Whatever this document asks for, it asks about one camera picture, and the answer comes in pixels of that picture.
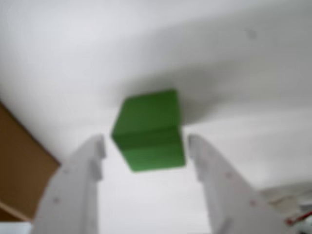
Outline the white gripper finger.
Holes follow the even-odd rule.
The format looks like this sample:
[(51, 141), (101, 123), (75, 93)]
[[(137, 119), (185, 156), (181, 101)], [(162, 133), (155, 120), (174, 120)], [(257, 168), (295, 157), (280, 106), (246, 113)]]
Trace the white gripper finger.
[(213, 234), (296, 232), (212, 144), (195, 134), (188, 143)]
[(33, 221), (35, 234), (97, 234), (103, 135), (83, 142), (49, 180)]

